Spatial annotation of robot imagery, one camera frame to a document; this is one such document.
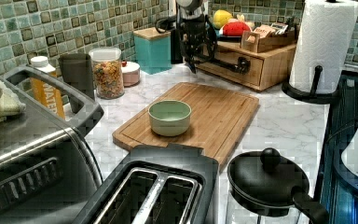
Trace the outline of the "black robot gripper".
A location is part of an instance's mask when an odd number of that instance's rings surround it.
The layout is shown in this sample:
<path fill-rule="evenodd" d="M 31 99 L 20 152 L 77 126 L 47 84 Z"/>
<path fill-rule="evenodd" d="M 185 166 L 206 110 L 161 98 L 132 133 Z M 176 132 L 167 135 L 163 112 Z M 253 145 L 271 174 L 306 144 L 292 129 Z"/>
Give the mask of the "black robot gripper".
<path fill-rule="evenodd" d="M 195 74 L 196 66 L 191 53 L 198 53 L 204 47 L 206 62 L 214 58 L 217 37 L 207 14 L 204 13 L 205 0 L 175 0 L 178 8 L 177 32 L 180 39 L 181 54 L 186 66 Z"/>

